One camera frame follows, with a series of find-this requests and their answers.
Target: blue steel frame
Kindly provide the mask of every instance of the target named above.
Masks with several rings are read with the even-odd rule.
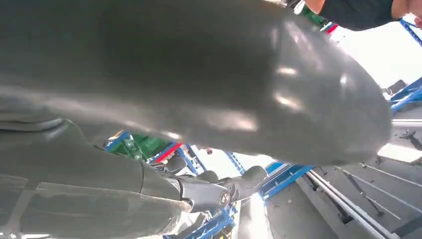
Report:
[[[191,146],[189,144],[185,144],[185,146],[189,149],[190,152],[194,154],[194,160],[202,167],[205,172],[207,169],[205,168],[204,164],[200,161],[199,157],[195,154]]]
[[[114,148],[114,146],[116,146],[117,144],[119,144],[123,139],[125,139],[125,138],[130,138],[130,133],[129,132],[123,132],[123,133],[121,133],[120,135],[119,135],[119,137],[117,137],[117,139],[115,139],[115,140],[113,140],[113,142],[111,142],[110,144],[108,144],[106,147],[105,147],[105,150],[107,151],[107,152],[110,152],[113,148]]]
[[[234,166],[236,167],[236,169],[239,171],[240,175],[243,175],[246,172],[246,170],[242,166],[242,164],[240,164],[239,160],[237,160],[237,158],[234,155],[234,153],[233,152],[229,152],[229,151],[226,151],[225,153],[226,153],[227,157],[230,159],[230,161],[234,164]]]
[[[267,167],[267,173],[275,171],[278,167],[281,167],[282,163],[273,163]],[[313,166],[302,166],[298,164],[291,165],[285,170],[282,170],[276,177],[272,178],[267,183],[261,186],[259,194],[264,200],[276,195],[278,192],[283,190],[289,184],[296,181],[296,179],[302,177],[306,172],[311,170]]]
[[[197,172],[197,170],[196,170],[196,168],[195,168],[195,166],[192,164],[192,162],[189,160],[189,158],[188,157],[186,157],[186,155],[185,155],[185,153],[183,152],[183,149],[181,149],[181,148],[178,148],[177,150],[176,150],[178,153],[179,153],[179,155],[186,161],[186,163],[187,163],[187,165],[188,165],[188,168],[189,168],[189,170],[191,171],[191,172],[193,172],[195,175],[198,175],[199,173]]]
[[[422,46],[422,40],[421,38],[419,38],[419,36],[411,29],[411,26],[416,27],[414,24],[407,22],[403,19],[401,19],[399,21],[399,23],[402,25],[402,27],[408,31],[408,33],[410,34],[410,36],[413,37],[413,39],[420,45]]]
[[[408,103],[422,100],[422,77],[404,87],[390,98],[391,111],[396,113]]]
[[[234,226],[231,215],[235,213],[237,213],[237,210],[232,205],[228,208],[222,208],[218,216],[212,218],[209,222],[196,229],[184,239],[209,239],[212,235],[221,231],[225,226],[229,224]]]

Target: silver pipe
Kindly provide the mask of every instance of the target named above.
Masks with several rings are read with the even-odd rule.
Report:
[[[343,200],[341,200],[335,193],[333,193],[324,183],[320,182],[315,175],[308,172],[307,175],[314,180],[320,187],[324,189],[324,192],[327,193],[334,201],[336,201],[342,208],[344,208],[358,223],[360,223],[364,229],[366,229],[372,236],[377,239],[386,239],[381,235],[373,226],[371,226],[367,221],[365,221],[357,212],[355,212],[349,205],[347,205]]]
[[[399,239],[400,237],[398,235],[392,234],[389,232],[385,227],[383,227],[381,224],[379,224],[376,220],[374,220],[372,217],[370,217],[364,210],[362,210],[359,206],[354,204],[351,200],[349,200],[347,197],[345,197],[342,193],[340,193],[336,188],[331,186],[331,184],[327,181],[325,181],[321,176],[319,176],[315,171],[310,170],[310,174],[313,174],[314,177],[316,177],[320,182],[325,184],[327,188],[333,191],[333,193],[341,198],[343,201],[346,202],[347,205],[350,205],[359,215],[361,215],[363,218],[365,218],[371,225],[376,227],[380,232],[382,232],[387,238],[389,239]]]
[[[409,204],[409,203],[408,203],[408,202],[406,202],[406,201],[403,201],[402,199],[398,198],[397,196],[394,196],[393,194],[390,194],[389,192],[387,192],[387,191],[385,191],[385,190],[383,190],[383,189],[381,189],[381,188],[379,188],[379,187],[377,187],[377,186],[373,185],[372,183],[367,182],[367,181],[365,181],[365,180],[363,180],[363,179],[359,178],[358,176],[353,175],[353,174],[351,174],[351,173],[347,172],[346,170],[344,170],[344,169],[342,169],[342,168],[340,168],[340,167],[335,166],[335,168],[340,169],[341,171],[343,171],[343,172],[347,173],[348,175],[352,176],[353,178],[356,178],[357,180],[361,181],[362,183],[364,183],[364,184],[366,184],[366,185],[368,185],[368,186],[370,186],[370,187],[372,187],[372,188],[374,188],[374,189],[376,189],[376,190],[378,190],[378,191],[380,191],[380,192],[384,193],[385,195],[387,195],[387,196],[389,196],[389,197],[391,197],[391,198],[393,198],[393,199],[396,199],[396,201],[399,201],[399,202],[400,202],[400,203],[402,203],[403,205],[406,205],[406,206],[408,206],[409,208],[411,208],[411,209],[413,209],[413,210],[415,210],[415,211],[418,211],[418,212],[422,213],[422,210],[421,210],[421,209],[419,209],[419,208],[417,208],[417,207],[413,206],[412,204]]]
[[[391,123],[393,127],[422,127],[420,119],[393,119]]]
[[[367,165],[367,164],[365,164],[365,163],[360,163],[360,165],[362,165],[364,168],[370,168],[370,169],[376,170],[376,171],[378,171],[378,172],[380,172],[380,173],[386,174],[386,175],[391,176],[391,177],[393,177],[393,178],[397,178],[397,179],[399,179],[399,180],[402,180],[402,181],[404,181],[404,182],[407,182],[407,183],[410,183],[410,184],[413,184],[413,185],[415,185],[415,186],[418,186],[418,187],[421,187],[421,188],[422,188],[422,185],[421,185],[421,184],[419,184],[419,183],[415,183],[415,182],[413,182],[413,181],[410,181],[410,180],[407,180],[407,179],[401,178],[401,177],[396,176],[396,175],[394,175],[394,174],[387,173],[387,172],[385,172],[385,171],[382,171],[381,169],[374,168],[374,167],[369,166],[369,165]]]
[[[363,195],[366,199],[368,199],[369,201],[373,202],[374,204],[376,204],[378,207],[382,208],[384,211],[386,211],[387,213],[391,214],[391,216],[401,220],[401,218],[399,216],[397,216],[396,214],[394,214],[392,211],[388,210],[386,207],[382,206],[381,204],[379,204],[375,199],[369,197],[368,195]]]

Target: black shirt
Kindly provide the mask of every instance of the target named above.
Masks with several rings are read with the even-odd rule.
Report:
[[[393,0],[325,0],[320,16],[350,30],[366,30],[394,21]]]

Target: person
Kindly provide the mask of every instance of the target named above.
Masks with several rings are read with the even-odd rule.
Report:
[[[367,30],[412,13],[422,27],[422,0],[306,0],[316,14],[350,30]]]

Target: red bar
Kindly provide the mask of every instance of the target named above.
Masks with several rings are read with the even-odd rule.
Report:
[[[159,163],[163,161],[167,156],[169,156],[172,152],[176,151],[180,146],[182,146],[182,143],[176,143],[172,148],[169,149],[169,151],[163,153],[160,157],[157,158],[155,163]]]
[[[338,27],[338,25],[337,24],[335,24],[332,28],[330,28],[328,31],[327,31],[327,34],[330,34],[330,33],[332,33],[336,28]]]

